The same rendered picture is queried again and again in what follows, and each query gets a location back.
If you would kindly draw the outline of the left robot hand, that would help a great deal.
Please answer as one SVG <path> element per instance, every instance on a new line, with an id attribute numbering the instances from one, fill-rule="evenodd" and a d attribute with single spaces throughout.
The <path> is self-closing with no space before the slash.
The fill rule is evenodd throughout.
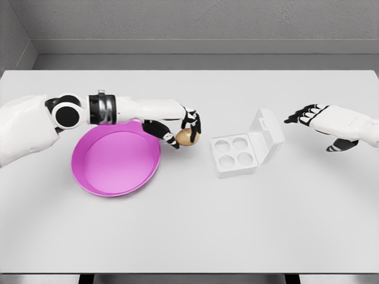
<path id="1" fill-rule="evenodd" d="M 179 149 L 179 143 L 176 141 L 170 129 L 162 124 L 161 120 L 175 121 L 181 120 L 181 128 L 184 129 L 187 124 L 191 127 L 190 142 L 194 143 L 197 134 L 201 134 L 201 120 L 196 110 L 187 108 L 172 99 L 157 99 L 147 101 L 143 104 L 143 123 L 144 132 L 166 141 L 172 147 Z"/>

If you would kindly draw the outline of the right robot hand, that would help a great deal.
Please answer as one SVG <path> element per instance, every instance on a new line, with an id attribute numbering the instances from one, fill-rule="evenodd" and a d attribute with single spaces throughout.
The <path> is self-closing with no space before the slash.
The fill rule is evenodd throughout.
<path id="1" fill-rule="evenodd" d="M 358 129 L 367 117 L 336 105 L 311 104 L 290 115 L 284 123 L 298 123 L 336 137 L 327 152 L 350 150 L 359 143 Z"/>

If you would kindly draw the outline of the brown egg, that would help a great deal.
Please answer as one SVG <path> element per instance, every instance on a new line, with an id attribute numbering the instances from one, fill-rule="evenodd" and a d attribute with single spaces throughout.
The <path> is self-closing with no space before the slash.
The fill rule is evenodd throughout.
<path id="1" fill-rule="evenodd" d="M 200 135 L 198 132 L 196 132 L 195 139 L 192 142 L 191 133 L 192 131 L 190 128 L 184 128 L 177 133 L 175 139 L 180 146 L 192 146 L 198 142 L 198 140 L 200 139 Z"/>

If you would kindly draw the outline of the white egg box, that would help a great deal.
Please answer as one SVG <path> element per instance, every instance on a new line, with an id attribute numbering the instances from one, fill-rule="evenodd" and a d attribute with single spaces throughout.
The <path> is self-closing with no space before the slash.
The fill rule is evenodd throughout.
<path id="1" fill-rule="evenodd" d="M 224 179 L 253 174 L 276 156 L 284 142 L 275 114 L 260 108 L 247 132 L 211 139 L 216 176 Z"/>

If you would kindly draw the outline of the pink round plate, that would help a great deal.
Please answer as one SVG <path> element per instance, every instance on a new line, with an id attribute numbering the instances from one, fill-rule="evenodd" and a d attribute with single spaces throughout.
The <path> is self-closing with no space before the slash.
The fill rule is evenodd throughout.
<path id="1" fill-rule="evenodd" d="M 160 162 L 159 139 L 139 121 L 96 126 L 76 144 L 71 169 L 86 191 L 104 197 L 131 193 L 146 184 Z"/>

